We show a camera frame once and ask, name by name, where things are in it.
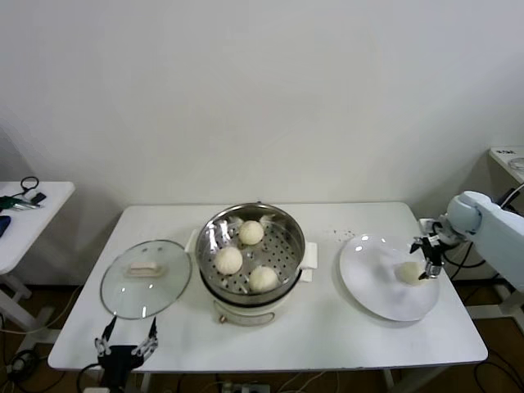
power strip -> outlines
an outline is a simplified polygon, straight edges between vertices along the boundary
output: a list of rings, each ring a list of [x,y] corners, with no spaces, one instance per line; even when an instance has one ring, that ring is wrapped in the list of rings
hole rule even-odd
[[[271,393],[271,386],[258,383],[232,383],[222,385],[222,393]]]

blue object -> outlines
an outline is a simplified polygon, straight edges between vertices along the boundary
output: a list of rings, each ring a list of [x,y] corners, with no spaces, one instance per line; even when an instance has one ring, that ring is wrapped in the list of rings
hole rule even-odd
[[[6,232],[7,227],[11,223],[11,217],[8,215],[0,215],[0,237]]]

steamed bun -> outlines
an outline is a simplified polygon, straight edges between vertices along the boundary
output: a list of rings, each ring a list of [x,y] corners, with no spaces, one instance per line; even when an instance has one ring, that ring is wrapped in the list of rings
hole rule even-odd
[[[233,246],[227,246],[217,252],[215,266],[221,274],[235,274],[242,267],[242,253]]]
[[[264,228],[256,221],[246,221],[238,231],[240,241],[248,246],[254,246],[264,237]]]
[[[253,292],[264,292],[274,289],[278,285],[278,276],[275,271],[266,266],[256,267],[249,277],[249,288]]]
[[[424,269],[418,262],[404,262],[397,270],[397,278],[409,285],[420,285],[426,280],[419,280],[418,278],[424,272]]]

green object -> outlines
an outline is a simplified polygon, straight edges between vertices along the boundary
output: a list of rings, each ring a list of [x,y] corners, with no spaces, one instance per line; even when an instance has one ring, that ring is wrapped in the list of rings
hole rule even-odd
[[[2,209],[14,209],[14,210],[28,210],[38,209],[40,205],[34,203],[22,201],[21,199],[13,196],[0,196],[0,210]]]

perforated steamer tray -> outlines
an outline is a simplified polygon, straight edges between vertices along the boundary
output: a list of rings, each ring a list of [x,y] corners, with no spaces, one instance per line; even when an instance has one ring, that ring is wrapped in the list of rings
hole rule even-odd
[[[247,220],[259,221],[264,238],[254,246],[240,242],[238,231]],[[242,253],[241,269],[223,275],[215,266],[218,251],[235,246]],[[213,217],[200,231],[195,244],[195,258],[207,288],[220,300],[232,305],[253,307],[267,305],[290,291],[298,279],[305,255],[305,239],[298,223],[285,211],[262,203],[230,207]],[[279,286],[254,293],[249,288],[250,274],[257,266],[268,266],[278,275]]]

